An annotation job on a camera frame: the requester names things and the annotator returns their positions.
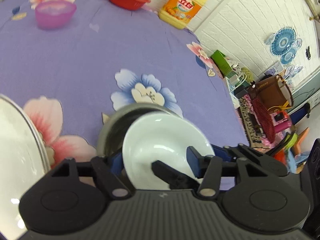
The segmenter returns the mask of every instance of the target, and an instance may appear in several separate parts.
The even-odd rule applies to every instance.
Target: white brick wall
[[[151,7],[160,9],[166,1],[152,0]],[[251,69],[257,78],[279,60],[279,57],[271,55],[269,46],[264,44],[265,39],[271,33],[290,26],[303,40],[292,61],[292,64],[304,66],[303,71],[294,78],[294,85],[297,86],[320,66],[315,23],[308,19],[312,14],[304,0],[226,0],[226,5],[217,9],[221,1],[209,0],[188,26],[196,30],[208,54],[219,49],[240,61],[241,66]],[[214,18],[203,23],[210,14],[215,15]],[[310,61],[305,57],[308,46]]]

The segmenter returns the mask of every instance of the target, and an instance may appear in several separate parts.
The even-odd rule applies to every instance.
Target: green box
[[[221,51],[216,50],[215,53],[211,55],[211,58],[217,65],[217,67],[220,69],[221,73],[227,77],[231,78],[233,75],[236,74],[236,72],[230,67],[228,62],[225,60],[226,55],[224,55]],[[250,86],[250,84],[247,81],[244,81],[243,85],[245,87]]]

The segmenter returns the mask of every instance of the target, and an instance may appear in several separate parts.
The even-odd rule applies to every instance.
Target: red fan
[[[276,138],[276,132],[275,132],[275,127],[273,126],[271,116],[270,116],[267,108],[260,101],[259,97],[255,97],[252,100],[252,106],[253,106],[253,109],[257,115],[257,119],[258,119],[265,135],[267,136],[267,139],[269,140],[270,143],[273,143]]]

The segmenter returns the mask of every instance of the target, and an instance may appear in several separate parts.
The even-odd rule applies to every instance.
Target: stainless steel bowl
[[[118,151],[122,147],[124,136],[131,124],[140,116],[154,111],[175,115],[165,107],[150,103],[135,103],[116,111],[100,131],[97,144],[98,156],[110,156]]]

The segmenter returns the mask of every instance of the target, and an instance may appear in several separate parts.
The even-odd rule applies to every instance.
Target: pink plastic bowl
[[[41,29],[56,29],[67,24],[77,6],[64,0],[52,0],[39,3],[36,7],[36,21]]]

